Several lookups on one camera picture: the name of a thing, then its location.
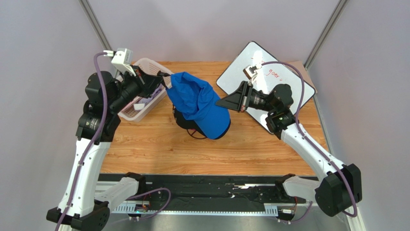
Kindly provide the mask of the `blue cap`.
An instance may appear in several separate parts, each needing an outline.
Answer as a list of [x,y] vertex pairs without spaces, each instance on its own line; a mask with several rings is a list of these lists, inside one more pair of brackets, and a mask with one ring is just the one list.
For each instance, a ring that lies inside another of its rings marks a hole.
[[172,105],[185,115],[196,114],[199,110],[217,106],[216,101],[220,99],[207,81],[188,72],[172,74],[171,83],[172,87],[167,89],[167,95]]

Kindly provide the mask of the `black NY baseball cap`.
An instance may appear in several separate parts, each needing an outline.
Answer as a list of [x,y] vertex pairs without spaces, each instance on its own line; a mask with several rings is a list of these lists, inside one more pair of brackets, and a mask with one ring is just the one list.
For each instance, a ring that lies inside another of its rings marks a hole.
[[179,127],[195,130],[211,140],[223,137],[231,126],[228,110],[219,106],[210,106],[192,115],[185,115],[173,106],[173,116]]

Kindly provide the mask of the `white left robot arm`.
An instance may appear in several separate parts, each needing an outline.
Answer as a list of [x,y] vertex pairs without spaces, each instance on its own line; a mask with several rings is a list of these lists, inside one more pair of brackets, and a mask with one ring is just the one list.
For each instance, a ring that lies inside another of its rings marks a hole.
[[129,172],[114,186],[96,193],[103,160],[120,125],[121,112],[136,97],[149,98],[159,87],[166,87],[171,73],[154,75],[132,66],[122,79],[107,71],[88,78],[87,101],[78,120],[76,156],[68,186],[59,205],[47,212],[46,219],[58,231],[101,231],[111,212],[125,200],[146,193],[146,178]]

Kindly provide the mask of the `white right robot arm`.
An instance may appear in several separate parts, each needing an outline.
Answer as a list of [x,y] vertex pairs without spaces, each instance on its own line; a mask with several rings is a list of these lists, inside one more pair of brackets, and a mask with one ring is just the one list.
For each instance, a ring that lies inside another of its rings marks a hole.
[[235,92],[218,100],[216,105],[237,112],[248,108],[267,112],[269,132],[296,151],[316,174],[317,180],[294,174],[284,176],[276,183],[282,194],[317,203],[330,217],[345,213],[350,207],[357,214],[357,204],[362,201],[360,169],[355,164],[344,164],[321,147],[291,112],[293,103],[288,84],[278,84],[265,94],[243,81]]

